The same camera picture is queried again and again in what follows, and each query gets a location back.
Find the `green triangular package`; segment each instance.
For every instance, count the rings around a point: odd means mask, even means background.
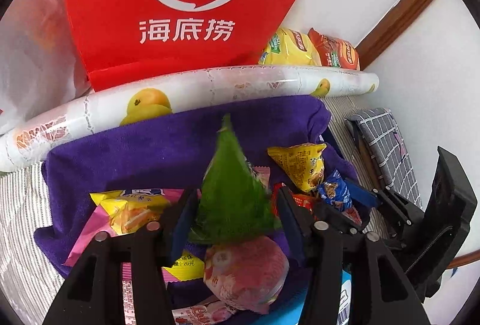
[[[266,189],[243,155],[230,115],[225,115],[217,149],[203,178],[190,241],[226,244],[249,240],[272,231],[274,219]]]

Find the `yellow snack package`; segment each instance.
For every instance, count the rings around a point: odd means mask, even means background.
[[[203,278],[205,263],[187,251],[175,262],[173,267],[163,267],[165,282],[178,282]]]
[[[321,66],[320,56],[306,34],[280,27],[263,51],[259,65]]]
[[[110,226],[118,235],[136,232],[144,224],[157,220],[170,201],[162,190],[119,190],[91,193],[110,217]]]
[[[268,155],[283,169],[300,191],[310,192],[323,181],[322,152],[325,143],[292,147],[269,147]]]

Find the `blue snack wrapper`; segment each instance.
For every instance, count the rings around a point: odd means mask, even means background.
[[[340,212],[352,207],[349,188],[337,169],[323,183],[317,185],[316,190],[327,204],[331,204]]]

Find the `metal screw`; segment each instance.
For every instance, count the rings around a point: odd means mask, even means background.
[[[147,224],[148,231],[155,231],[160,228],[160,223],[158,221],[152,221]]]
[[[380,236],[377,233],[375,233],[375,231],[369,231],[366,234],[366,236],[370,241],[373,241],[373,242],[377,242],[380,240]]]
[[[317,221],[314,224],[314,228],[317,230],[327,230],[328,229],[328,223],[324,221]]]
[[[95,241],[98,241],[98,242],[105,241],[108,236],[109,236],[109,233],[107,233],[106,231],[98,232],[97,234],[95,234]]]

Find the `wooden baseboard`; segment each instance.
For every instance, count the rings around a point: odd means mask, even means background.
[[[433,0],[400,0],[356,47],[365,70],[430,5]]]
[[[478,260],[480,260],[480,250],[475,251],[475,252],[471,252],[471,253],[466,254],[464,256],[455,257],[452,260],[452,262],[450,263],[450,265],[448,265],[447,269],[461,267],[463,265],[474,263]]]

